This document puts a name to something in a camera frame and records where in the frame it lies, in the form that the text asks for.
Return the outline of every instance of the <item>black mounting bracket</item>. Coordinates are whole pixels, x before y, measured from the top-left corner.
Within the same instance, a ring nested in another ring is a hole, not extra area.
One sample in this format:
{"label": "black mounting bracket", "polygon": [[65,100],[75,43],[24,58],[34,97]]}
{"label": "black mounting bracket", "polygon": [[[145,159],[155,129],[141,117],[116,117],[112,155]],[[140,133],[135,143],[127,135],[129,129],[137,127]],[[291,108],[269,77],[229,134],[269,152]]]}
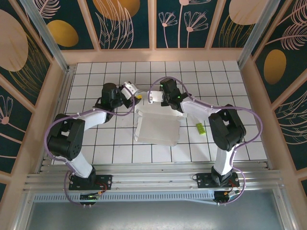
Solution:
{"label": "black mounting bracket", "polygon": [[70,178],[69,190],[85,191],[85,190],[110,190],[112,186],[112,175],[96,175],[92,186],[82,186],[79,183],[74,183],[74,176]]}
{"label": "black mounting bracket", "polygon": [[232,173],[227,183],[221,184],[220,186],[212,179],[211,172],[197,173],[193,176],[193,180],[197,182],[198,188],[231,188],[232,184],[229,181],[231,181],[235,187],[240,187],[238,174],[236,172]]}

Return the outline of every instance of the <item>dark teal wallpaper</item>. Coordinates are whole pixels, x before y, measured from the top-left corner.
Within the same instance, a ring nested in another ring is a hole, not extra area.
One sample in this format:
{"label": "dark teal wallpaper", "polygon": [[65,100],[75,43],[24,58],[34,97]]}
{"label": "dark teal wallpaper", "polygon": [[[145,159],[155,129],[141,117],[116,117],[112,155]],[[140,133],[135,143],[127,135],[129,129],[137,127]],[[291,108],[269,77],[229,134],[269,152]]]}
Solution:
{"label": "dark teal wallpaper", "polygon": [[256,60],[271,102],[307,68],[307,2],[294,0]]}
{"label": "dark teal wallpaper", "polygon": [[212,48],[243,48],[266,1],[226,0]]}
{"label": "dark teal wallpaper", "polygon": [[101,49],[149,48],[148,0],[87,0]]}
{"label": "dark teal wallpaper", "polygon": [[6,184],[0,183],[0,202],[2,200]]}
{"label": "dark teal wallpaper", "polygon": [[307,180],[303,180],[303,181],[302,181],[302,186],[303,186],[303,189],[304,189],[305,194],[306,194],[306,196],[307,196]]}
{"label": "dark teal wallpaper", "polygon": [[34,4],[61,50],[94,48],[77,0],[34,0]]}
{"label": "dark teal wallpaper", "polygon": [[307,167],[307,82],[275,114],[297,170]]}
{"label": "dark teal wallpaper", "polygon": [[157,0],[156,47],[204,48],[216,4],[217,0]]}
{"label": "dark teal wallpaper", "polygon": [[273,16],[271,17],[271,20],[270,22],[268,23],[267,27],[265,28],[262,36],[259,38],[259,41],[257,42],[257,44],[255,45],[255,48],[253,49],[253,51],[251,52],[252,55],[255,54],[255,52],[257,51],[258,47],[260,46],[260,43],[262,42],[264,36],[266,35],[266,33],[268,32],[269,28],[271,27],[272,23],[274,22],[276,16],[278,15],[281,7],[283,6],[285,0],[280,0],[279,4],[278,4],[278,7],[275,11],[275,13],[273,14]]}
{"label": "dark teal wallpaper", "polygon": [[31,115],[0,86],[0,171],[12,172]]}
{"label": "dark teal wallpaper", "polygon": [[8,1],[0,18],[0,74],[36,104],[50,63]]}

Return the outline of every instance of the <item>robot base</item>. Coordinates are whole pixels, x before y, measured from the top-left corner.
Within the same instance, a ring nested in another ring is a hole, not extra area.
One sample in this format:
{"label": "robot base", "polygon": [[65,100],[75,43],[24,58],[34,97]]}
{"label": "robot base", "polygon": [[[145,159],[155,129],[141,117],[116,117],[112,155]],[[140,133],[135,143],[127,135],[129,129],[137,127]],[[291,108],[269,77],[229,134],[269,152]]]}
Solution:
{"label": "robot base", "polygon": [[112,175],[96,175],[96,170],[93,170],[88,178],[81,178],[73,175],[70,177],[69,190],[84,191],[84,190],[110,190],[112,185]]}
{"label": "robot base", "polygon": [[198,188],[231,188],[232,184],[229,181],[231,181],[235,187],[240,187],[239,178],[236,172],[233,172],[228,180],[221,185],[218,185],[212,179],[212,174],[210,172],[198,173],[195,174],[194,177],[196,177],[194,180],[197,181]]}

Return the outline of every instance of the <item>small yellow object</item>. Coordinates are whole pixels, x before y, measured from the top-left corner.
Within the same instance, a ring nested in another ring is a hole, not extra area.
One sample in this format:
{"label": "small yellow object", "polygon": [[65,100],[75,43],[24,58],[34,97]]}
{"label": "small yellow object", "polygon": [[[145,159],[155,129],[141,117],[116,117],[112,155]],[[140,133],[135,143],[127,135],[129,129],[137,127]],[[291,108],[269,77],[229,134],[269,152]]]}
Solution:
{"label": "small yellow object", "polygon": [[196,128],[200,135],[206,134],[206,130],[203,128],[201,123],[197,123]]}

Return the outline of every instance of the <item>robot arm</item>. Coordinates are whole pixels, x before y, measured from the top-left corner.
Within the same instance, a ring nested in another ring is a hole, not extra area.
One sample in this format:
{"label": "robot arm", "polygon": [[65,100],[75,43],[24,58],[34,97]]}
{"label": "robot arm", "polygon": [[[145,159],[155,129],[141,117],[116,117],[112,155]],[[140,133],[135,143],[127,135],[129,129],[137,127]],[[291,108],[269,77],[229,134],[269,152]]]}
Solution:
{"label": "robot arm", "polygon": [[216,161],[212,167],[212,179],[219,186],[226,183],[232,175],[231,155],[246,134],[237,111],[213,109],[197,103],[186,92],[181,93],[173,79],[162,80],[160,90],[163,92],[161,106],[171,106],[174,110],[191,114],[200,120],[209,118],[213,140],[218,147]]}
{"label": "robot arm", "polygon": [[[82,187],[91,187],[96,177],[95,168],[86,161],[81,153],[83,133],[91,127],[108,122],[115,108],[123,104],[127,108],[132,106],[131,96],[135,95],[137,88],[130,82],[125,82],[124,85],[125,87],[117,88],[115,84],[105,84],[102,89],[102,97],[97,100],[91,113],[80,114],[78,117],[59,122],[50,130],[47,138],[49,150],[58,159],[65,161],[65,164],[73,171],[73,180]],[[134,98],[134,101],[138,103],[140,100]],[[59,114],[55,120],[63,117],[68,116]]]}

